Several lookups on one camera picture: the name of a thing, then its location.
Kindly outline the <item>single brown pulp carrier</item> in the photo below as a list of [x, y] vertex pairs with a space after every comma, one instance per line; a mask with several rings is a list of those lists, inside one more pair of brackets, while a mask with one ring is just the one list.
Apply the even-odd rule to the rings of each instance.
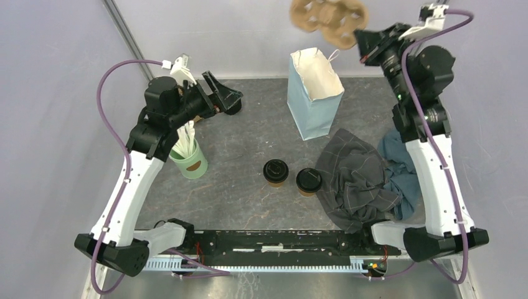
[[297, 28], [305, 32], [319, 31], [328, 43], [347, 50], [357, 44], [354, 31], [367, 27], [369, 11], [356, 0], [294, 0], [290, 6], [290, 20]]

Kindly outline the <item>light blue paper bag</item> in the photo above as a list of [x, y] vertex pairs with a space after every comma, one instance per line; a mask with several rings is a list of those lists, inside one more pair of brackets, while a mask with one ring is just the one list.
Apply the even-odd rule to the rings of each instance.
[[301, 139], [327, 135], [344, 94], [331, 62], [339, 49], [326, 57], [317, 47], [290, 54], [287, 105]]

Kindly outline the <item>black plastic cup lid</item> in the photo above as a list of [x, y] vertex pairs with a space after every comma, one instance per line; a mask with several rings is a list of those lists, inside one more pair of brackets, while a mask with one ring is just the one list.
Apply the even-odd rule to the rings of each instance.
[[301, 171], [299, 171], [296, 175], [296, 185], [298, 189], [301, 188], [306, 191], [308, 190], [318, 191], [320, 190], [322, 184], [323, 184], [323, 179], [322, 179], [320, 172], [317, 169], [304, 168]]

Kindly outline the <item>brown paper coffee cup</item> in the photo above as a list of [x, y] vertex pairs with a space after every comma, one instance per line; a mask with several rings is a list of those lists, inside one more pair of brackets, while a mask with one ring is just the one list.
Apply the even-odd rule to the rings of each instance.
[[306, 190], [301, 189], [301, 188], [299, 188], [298, 191], [303, 197], [311, 197], [311, 196], [313, 196], [313, 195], [315, 195], [317, 193], [317, 191], [313, 191], [313, 190], [306, 191]]

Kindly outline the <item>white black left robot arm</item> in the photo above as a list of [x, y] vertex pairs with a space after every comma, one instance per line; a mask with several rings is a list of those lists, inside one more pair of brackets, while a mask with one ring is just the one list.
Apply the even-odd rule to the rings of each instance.
[[234, 115], [242, 107], [241, 91], [223, 85], [210, 72], [202, 76], [210, 94], [199, 83], [179, 83], [168, 76], [149, 81], [146, 105], [125, 143], [125, 160], [110, 200], [91, 231], [78, 234], [74, 242], [96, 263], [135, 277], [157, 254], [171, 248], [188, 254], [194, 249], [192, 224], [170, 219], [154, 229], [134, 229], [155, 177], [179, 140], [177, 129], [196, 116]]

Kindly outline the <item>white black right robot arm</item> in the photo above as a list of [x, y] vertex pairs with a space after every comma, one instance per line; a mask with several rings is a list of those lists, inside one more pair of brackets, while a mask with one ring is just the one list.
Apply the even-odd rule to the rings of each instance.
[[441, 92], [453, 81], [455, 58], [438, 45], [404, 55], [410, 41], [402, 34], [408, 29], [409, 25], [396, 23], [382, 31], [357, 29], [354, 36], [361, 62], [380, 67], [397, 98], [393, 121], [417, 172], [425, 221], [372, 224], [359, 244], [367, 254], [389, 245], [423, 262], [486, 245], [489, 236], [475, 226], [464, 204], [451, 157], [450, 122], [440, 101]]

